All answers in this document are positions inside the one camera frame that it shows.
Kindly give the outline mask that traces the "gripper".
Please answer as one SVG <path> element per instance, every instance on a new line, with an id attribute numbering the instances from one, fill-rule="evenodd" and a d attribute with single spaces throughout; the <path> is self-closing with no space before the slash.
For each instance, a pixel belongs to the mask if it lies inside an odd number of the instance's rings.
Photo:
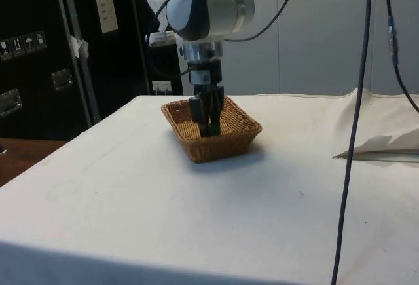
<path id="1" fill-rule="evenodd" d="M 187 62 L 189 67 L 189 83 L 194 88 L 194 97 L 189 98 L 191 119 L 198 124 L 200 137 L 220 135 L 221 112 L 224 108 L 224 87 L 222 81 L 221 60 L 199 60 Z M 199 94 L 211 93 L 210 118 L 204 101 Z"/>

